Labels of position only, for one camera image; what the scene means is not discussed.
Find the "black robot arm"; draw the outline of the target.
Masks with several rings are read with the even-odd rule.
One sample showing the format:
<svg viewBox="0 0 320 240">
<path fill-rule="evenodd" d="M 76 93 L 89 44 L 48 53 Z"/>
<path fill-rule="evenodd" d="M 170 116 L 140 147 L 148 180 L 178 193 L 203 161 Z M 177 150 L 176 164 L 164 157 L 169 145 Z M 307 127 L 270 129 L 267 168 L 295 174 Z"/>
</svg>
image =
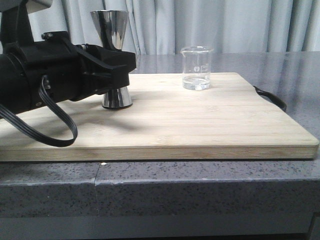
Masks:
<svg viewBox="0 0 320 240">
<path fill-rule="evenodd" d="M 132 52 L 93 44 L 74 45 L 66 31 L 46 32 L 34 41 L 29 14 L 51 1 L 3 0 L 0 3 L 0 102 L 15 114 L 43 106 L 42 77 L 54 102 L 80 101 L 129 85 L 136 68 Z"/>
</svg>

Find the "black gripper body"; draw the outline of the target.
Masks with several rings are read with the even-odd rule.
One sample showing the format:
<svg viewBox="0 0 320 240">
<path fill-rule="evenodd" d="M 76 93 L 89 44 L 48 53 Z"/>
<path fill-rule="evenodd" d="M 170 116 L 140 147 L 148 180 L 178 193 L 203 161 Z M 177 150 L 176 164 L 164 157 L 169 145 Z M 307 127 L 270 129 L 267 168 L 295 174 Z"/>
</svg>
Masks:
<svg viewBox="0 0 320 240">
<path fill-rule="evenodd" d="M 66 31 L 46 32 L 35 42 L 31 33 L 14 39 L 14 100 L 39 102 L 47 79 L 55 102 L 79 101 L 103 94 L 113 86 L 113 68 L 70 42 Z"/>
</svg>

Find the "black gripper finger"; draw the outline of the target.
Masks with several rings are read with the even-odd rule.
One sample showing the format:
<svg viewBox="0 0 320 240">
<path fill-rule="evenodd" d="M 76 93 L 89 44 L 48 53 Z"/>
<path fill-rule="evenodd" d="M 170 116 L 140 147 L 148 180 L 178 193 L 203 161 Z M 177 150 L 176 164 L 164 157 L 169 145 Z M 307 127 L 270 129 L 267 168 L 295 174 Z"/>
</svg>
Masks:
<svg viewBox="0 0 320 240">
<path fill-rule="evenodd" d="M 111 67 L 125 66 L 127 72 L 133 71 L 136 65 L 136 55 L 133 52 L 121 50 L 109 50 L 94 44 L 81 44 L 76 45 L 79 49 L 89 54 L 104 64 Z M 111 70 L 106 70 L 104 67 L 94 63 L 93 60 L 77 53 L 77 60 L 74 64 L 74 71 L 77 74 L 93 74 L 93 73 L 111 73 Z"/>
<path fill-rule="evenodd" d="M 128 72 L 124 66 L 112 66 L 107 69 L 97 64 L 86 63 L 83 70 L 83 93 L 105 94 L 112 89 L 129 85 Z"/>
</svg>

